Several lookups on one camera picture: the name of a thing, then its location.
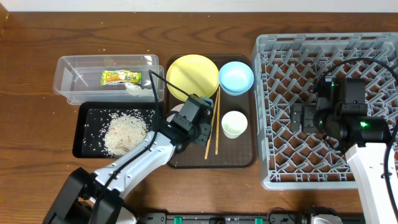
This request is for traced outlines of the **white rice bowl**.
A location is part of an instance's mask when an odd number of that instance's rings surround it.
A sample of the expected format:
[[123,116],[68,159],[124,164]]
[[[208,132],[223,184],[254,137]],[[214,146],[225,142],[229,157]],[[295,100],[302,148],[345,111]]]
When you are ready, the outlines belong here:
[[170,123],[173,119],[173,117],[178,114],[180,112],[180,110],[182,109],[182,107],[184,106],[184,104],[179,104],[175,107],[173,107],[170,112],[167,114],[167,121]]

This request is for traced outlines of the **white cup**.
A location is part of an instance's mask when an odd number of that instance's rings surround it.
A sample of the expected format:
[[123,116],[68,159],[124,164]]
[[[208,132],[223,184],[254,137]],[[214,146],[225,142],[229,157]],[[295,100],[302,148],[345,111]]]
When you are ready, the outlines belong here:
[[248,120],[243,113],[230,111],[222,117],[221,127],[227,138],[236,139],[247,129]]

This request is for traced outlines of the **yellow plate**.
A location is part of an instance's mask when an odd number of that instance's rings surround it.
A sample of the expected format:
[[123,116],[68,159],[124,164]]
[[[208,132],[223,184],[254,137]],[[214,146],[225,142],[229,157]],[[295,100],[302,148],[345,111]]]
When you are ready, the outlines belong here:
[[166,80],[189,95],[210,98],[219,87],[219,69],[208,57],[184,55],[171,63]]

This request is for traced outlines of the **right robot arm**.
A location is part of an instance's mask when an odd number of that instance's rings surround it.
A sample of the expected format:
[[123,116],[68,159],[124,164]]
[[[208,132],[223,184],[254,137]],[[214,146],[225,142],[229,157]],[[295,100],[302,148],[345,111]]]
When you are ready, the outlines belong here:
[[361,199],[366,223],[397,223],[397,174],[387,121],[368,116],[363,78],[321,78],[314,105],[290,107],[291,130],[338,141]]

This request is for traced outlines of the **green snack wrapper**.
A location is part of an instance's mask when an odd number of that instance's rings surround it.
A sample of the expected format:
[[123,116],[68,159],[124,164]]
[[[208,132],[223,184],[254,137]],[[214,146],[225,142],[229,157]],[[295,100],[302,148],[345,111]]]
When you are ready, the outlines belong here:
[[119,85],[124,83],[141,84],[142,73],[129,70],[103,71],[101,85]]

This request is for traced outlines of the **pile of rice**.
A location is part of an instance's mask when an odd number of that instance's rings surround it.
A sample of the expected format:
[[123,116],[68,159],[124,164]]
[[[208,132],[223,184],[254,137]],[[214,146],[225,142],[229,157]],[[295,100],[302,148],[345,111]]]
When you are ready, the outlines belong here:
[[150,129],[146,129],[143,120],[132,116],[114,118],[104,137],[105,147],[119,158],[135,148],[146,136]]

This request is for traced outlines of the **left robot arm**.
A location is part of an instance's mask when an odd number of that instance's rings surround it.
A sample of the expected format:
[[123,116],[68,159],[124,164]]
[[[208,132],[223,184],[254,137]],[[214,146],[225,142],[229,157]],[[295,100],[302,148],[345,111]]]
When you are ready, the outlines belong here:
[[204,146],[211,134],[211,116],[191,118],[178,112],[161,120],[133,150],[110,165],[89,173],[74,170],[66,179],[44,223],[136,223],[124,199],[152,171],[168,163],[193,142]]

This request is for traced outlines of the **white napkin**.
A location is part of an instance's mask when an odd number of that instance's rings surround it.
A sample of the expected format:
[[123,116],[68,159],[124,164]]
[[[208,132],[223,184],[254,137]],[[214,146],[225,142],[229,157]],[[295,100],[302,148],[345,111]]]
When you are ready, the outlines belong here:
[[151,89],[144,89],[135,83],[125,83],[126,91],[129,95],[137,97],[153,96],[153,91]]

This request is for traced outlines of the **light blue bowl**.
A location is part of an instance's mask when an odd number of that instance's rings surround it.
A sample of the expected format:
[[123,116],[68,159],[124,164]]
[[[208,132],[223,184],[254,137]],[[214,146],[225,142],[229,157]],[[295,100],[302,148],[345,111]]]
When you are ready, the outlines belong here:
[[239,96],[252,87],[254,74],[243,62],[228,62],[219,71],[219,83],[227,94]]

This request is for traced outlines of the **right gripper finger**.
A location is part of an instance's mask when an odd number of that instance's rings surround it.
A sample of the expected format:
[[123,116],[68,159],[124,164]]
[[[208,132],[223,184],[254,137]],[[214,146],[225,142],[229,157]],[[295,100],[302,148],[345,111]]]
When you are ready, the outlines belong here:
[[303,107],[302,131],[318,131],[313,122],[316,111],[317,108],[315,105],[307,105]]
[[300,130],[301,127],[301,119],[302,119],[302,104],[293,104],[290,107],[290,122],[291,122],[291,130]]

